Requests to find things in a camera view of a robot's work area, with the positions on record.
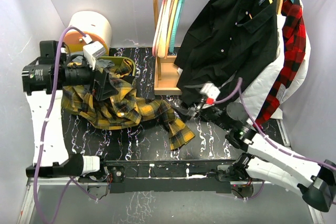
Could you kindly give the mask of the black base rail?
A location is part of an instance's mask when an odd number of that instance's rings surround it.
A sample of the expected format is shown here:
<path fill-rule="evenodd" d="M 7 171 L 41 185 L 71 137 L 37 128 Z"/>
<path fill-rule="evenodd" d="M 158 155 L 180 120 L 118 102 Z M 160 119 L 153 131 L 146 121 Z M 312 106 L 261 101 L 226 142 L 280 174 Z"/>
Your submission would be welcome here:
<path fill-rule="evenodd" d="M 99 172 L 84 175 L 80 182 L 104 183 L 111 194 L 136 191 L 231 193 L 244 188 L 248 194 L 260 179 L 239 177 L 233 160 L 106 161 Z"/>

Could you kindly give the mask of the aluminium table frame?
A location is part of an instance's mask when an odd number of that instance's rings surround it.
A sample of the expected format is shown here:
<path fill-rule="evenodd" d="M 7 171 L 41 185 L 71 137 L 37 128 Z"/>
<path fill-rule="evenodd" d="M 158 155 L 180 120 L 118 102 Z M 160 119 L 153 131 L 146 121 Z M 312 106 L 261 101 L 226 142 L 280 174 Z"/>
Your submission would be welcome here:
<path fill-rule="evenodd" d="M 209 157 L 208 159 L 205 159 L 203 157 L 199 159 L 204 160 L 213 160 L 215 158 Z M 171 161 L 171 160 L 199 160 L 199 159 L 182 159 L 180 156 L 177 155 L 176 152 L 173 152 L 170 159 L 164 160 L 159 157 L 157 157 L 155 160 L 141 160 L 141 159 L 135 159 L 132 160 L 129 157 L 126 157 L 124 159 L 120 158 L 119 160 L 111 160 L 111 161 Z M 234 162 L 237 161 L 236 158 L 233 156 L 230 157 L 224 157 L 224 158 L 217 158 L 222 160 L 233 160 Z M 66 190 L 70 187 L 71 184 L 79 186 L 79 188 L 87 195 L 89 200 L 94 202 L 100 202 L 105 196 L 111 195 L 113 197 L 116 197 L 117 195 L 125 195 L 127 193 L 121 193 L 121 194 L 111 194 L 108 192 L 108 187 L 104 183 L 88 183 L 88 182 L 80 182 L 80 178 L 46 178 L 46 179 L 39 179 L 37 182 L 34 182 L 33 178 L 30 178 L 28 180 L 27 184 L 27 190 L 24 200 L 24 205 L 21 212 L 21 217 L 19 220 L 19 223 L 29 223 L 33 216 L 37 216 L 40 218 L 40 220 L 47 219 L 48 222 L 56 223 L 57 221 L 57 215 L 58 211 L 60 209 L 61 200 L 58 200 L 56 203 L 56 208 L 54 211 L 54 216 L 50 217 L 50 215 L 46 212 L 46 205 L 43 203 L 41 199 L 39 199 L 39 190 L 41 189 L 42 185 L 63 185 L 64 188 L 60 194 L 60 197 L 64 197 Z M 251 190 L 251 194 L 247 193 L 247 190 L 244 188 L 238 188 L 238 189 L 232 189 L 231 193 L 225 193 L 220 194 L 216 192 L 209 191 L 211 193 L 214 193 L 218 196 L 229 198 L 231 201 L 239 201 L 242 204 L 247 204 L 248 202 L 252 203 L 257 198 L 260 198 L 262 196 L 265 196 L 266 189 L 273 188 L 276 189 L 277 186 L 271 182 L 267 182 L 265 180 L 261 180 L 262 185 L 255 186 Z M 152 191 L 136 191 L 136 192 L 128 192 L 128 193 L 148 193 Z"/>

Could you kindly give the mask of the pink plastic hanger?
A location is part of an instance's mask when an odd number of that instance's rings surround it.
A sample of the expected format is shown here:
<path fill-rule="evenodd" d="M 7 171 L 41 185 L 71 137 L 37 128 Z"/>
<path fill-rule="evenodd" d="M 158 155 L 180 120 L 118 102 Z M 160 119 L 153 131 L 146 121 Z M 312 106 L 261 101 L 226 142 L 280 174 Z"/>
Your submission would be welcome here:
<path fill-rule="evenodd" d="M 161 4 L 159 16 L 158 16 L 158 21 L 157 21 L 157 26 L 155 30 L 155 35 L 154 35 L 152 54 L 155 57 L 158 56 L 157 50 L 158 50 L 158 44 L 160 41 L 160 33 L 161 33 L 160 30 L 161 30 L 161 23 L 162 23 L 162 17 L 163 17 L 163 13 L 165 9 L 165 4 L 166 4 L 166 0 L 162 0 L 162 4 Z"/>

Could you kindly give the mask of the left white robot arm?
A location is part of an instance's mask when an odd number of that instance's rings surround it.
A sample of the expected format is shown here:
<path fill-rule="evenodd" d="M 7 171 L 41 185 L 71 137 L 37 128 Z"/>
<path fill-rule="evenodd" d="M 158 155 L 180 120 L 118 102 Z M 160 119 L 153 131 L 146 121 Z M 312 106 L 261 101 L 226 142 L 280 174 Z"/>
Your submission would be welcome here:
<path fill-rule="evenodd" d="M 62 44 L 57 57 L 58 42 L 40 42 L 40 56 L 22 70 L 23 91 L 29 103 L 34 130 L 34 158 L 26 168 L 27 177 L 57 178 L 91 175 L 96 181 L 108 177 L 108 168 L 98 156 L 68 154 L 65 146 L 61 101 L 62 89 L 80 85 L 89 87 L 94 98 L 115 94 L 116 89 L 107 83 L 107 74 L 98 71 L 98 58 L 105 53 L 104 46 L 91 42 L 83 47 L 79 66 L 69 64 L 77 57 L 68 54 Z"/>

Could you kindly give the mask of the white quilted jacket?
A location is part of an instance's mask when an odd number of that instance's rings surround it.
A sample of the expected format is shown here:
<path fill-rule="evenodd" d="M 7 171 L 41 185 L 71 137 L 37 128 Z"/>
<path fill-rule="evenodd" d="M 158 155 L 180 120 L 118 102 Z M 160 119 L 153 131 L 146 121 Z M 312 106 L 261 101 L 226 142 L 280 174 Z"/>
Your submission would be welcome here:
<path fill-rule="evenodd" d="M 275 59 L 262 69 L 259 75 L 248 85 L 248 87 L 241 89 L 243 94 L 242 100 L 244 101 L 249 114 L 255 121 L 284 64 L 285 49 L 282 29 L 285 20 L 286 17 L 282 13 L 276 16 L 276 28 L 273 29 L 276 36 L 274 39 L 270 39 L 271 42 L 275 43 L 275 48 L 266 52 L 267 56 L 275 57 Z"/>

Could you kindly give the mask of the red plaid hanging shirt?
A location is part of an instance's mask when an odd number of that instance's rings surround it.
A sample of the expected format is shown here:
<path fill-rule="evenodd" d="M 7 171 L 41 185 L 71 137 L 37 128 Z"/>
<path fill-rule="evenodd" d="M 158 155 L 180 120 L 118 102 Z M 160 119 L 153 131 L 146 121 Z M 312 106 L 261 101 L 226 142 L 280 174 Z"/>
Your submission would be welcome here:
<path fill-rule="evenodd" d="M 310 43 L 301 0 L 283 0 L 281 13 L 286 17 L 282 29 L 284 63 L 257 116 L 258 125 L 267 122 L 280 105 L 298 90 L 308 71 Z"/>

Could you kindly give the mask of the cream plastic hanger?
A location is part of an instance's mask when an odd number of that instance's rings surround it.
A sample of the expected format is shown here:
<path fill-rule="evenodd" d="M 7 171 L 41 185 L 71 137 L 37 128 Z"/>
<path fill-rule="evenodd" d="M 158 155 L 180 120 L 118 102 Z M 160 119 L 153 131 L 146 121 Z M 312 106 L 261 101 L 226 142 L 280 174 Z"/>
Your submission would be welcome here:
<path fill-rule="evenodd" d="M 160 41 L 158 44 L 157 57 L 167 58 L 171 33 L 174 23 L 175 12 L 178 0 L 166 0 L 165 9 L 162 17 Z"/>

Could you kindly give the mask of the yellow plaid shirt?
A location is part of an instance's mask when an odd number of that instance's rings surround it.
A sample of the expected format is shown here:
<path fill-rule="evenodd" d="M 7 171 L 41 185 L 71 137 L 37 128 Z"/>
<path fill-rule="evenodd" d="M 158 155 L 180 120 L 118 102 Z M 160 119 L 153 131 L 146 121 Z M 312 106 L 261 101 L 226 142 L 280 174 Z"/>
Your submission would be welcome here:
<path fill-rule="evenodd" d="M 117 95 L 98 101 L 83 85 L 65 86 L 62 89 L 62 107 L 101 130 L 120 130 L 159 118 L 169 133 L 171 150 L 180 148 L 194 138 L 192 130 L 175 115 L 169 103 L 137 97 L 131 76 L 121 77 L 110 71 L 109 75 L 118 90 Z"/>

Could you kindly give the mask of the grey garment in bin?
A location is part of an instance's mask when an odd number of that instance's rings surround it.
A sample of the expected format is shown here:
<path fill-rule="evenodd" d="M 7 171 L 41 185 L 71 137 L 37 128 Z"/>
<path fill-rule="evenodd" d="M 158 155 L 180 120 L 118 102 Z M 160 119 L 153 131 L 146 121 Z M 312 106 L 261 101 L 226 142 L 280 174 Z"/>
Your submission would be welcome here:
<path fill-rule="evenodd" d="M 69 68 L 85 68 L 89 71 L 94 71 L 98 68 L 111 68 L 114 66 L 114 63 L 110 60 L 97 59 L 95 67 L 93 68 L 89 65 L 89 62 L 84 55 L 72 54 L 67 58 L 65 65 Z"/>

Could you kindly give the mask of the olive green laundry bin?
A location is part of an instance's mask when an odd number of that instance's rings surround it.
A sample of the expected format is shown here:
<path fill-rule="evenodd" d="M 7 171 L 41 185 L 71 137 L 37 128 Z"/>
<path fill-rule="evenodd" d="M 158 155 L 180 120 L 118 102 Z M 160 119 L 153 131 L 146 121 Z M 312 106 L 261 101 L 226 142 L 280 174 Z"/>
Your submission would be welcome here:
<path fill-rule="evenodd" d="M 100 59 L 109 61 L 107 69 L 116 75 L 135 77 L 136 66 L 134 61 L 128 57 L 121 56 L 103 56 Z"/>

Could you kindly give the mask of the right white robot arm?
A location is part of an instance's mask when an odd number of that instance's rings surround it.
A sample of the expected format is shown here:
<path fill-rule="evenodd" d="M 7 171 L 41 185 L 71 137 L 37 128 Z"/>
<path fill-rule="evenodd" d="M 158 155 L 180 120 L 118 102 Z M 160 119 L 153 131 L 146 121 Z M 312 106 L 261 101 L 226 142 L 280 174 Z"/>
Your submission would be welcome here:
<path fill-rule="evenodd" d="M 258 132 L 241 103 L 232 102 L 224 109 L 204 105 L 176 111 L 185 120 L 200 117 L 229 131 L 225 138 L 243 151 L 232 168 L 238 179 L 271 182 L 294 192 L 321 212 L 328 212 L 335 204 L 334 162 L 309 159 Z"/>

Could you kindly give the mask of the teal plastic hanger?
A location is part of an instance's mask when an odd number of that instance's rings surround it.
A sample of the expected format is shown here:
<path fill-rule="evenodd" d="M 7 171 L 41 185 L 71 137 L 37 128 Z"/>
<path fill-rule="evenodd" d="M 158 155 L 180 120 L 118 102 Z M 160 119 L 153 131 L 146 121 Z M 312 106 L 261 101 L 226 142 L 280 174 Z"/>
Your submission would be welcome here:
<path fill-rule="evenodd" d="M 174 17 L 174 23 L 173 23 L 173 28 L 172 28 L 172 33 L 171 33 L 171 39 L 170 39 L 170 44 L 169 44 L 169 52 L 172 54 L 174 52 L 174 46 L 175 46 L 175 37 L 177 33 L 177 29 L 179 26 L 182 10 L 184 7 L 185 0 L 178 0 L 176 12 L 175 12 L 175 17 Z"/>

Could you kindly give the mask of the black hanging shirt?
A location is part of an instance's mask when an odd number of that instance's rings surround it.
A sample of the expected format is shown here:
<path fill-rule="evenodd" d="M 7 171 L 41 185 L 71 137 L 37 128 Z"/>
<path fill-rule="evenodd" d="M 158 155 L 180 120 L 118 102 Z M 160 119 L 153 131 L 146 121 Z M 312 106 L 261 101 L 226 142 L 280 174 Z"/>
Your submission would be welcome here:
<path fill-rule="evenodd" d="M 185 105 L 198 103 L 211 82 L 229 95 L 242 78 L 246 89 L 276 58 L 277 0 L 209 0 L 186 32 L 175 65 Z"/>

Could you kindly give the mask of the cream round drawer box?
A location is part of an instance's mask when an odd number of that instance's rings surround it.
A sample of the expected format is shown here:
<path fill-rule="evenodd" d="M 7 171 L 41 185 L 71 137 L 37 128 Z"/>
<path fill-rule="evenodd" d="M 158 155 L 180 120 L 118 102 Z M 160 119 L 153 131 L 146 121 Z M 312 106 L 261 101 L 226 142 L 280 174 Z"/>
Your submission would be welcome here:
<path fill-rule="evenodd" d="M 101 14 L 93 11 L 79 11 L 73 14 L 69 27 L 74 26 L 85 34 L 88 34 L 93 41 L 99 41 L 105 48 L 104 55 L 109 54 L 112 40 L 112 28 L 109 21 Z M 70 52 L 80 52 L 86 44 L 80 32 L 72 29 L 66 33 L 64 43 L 69 46 Z"/>

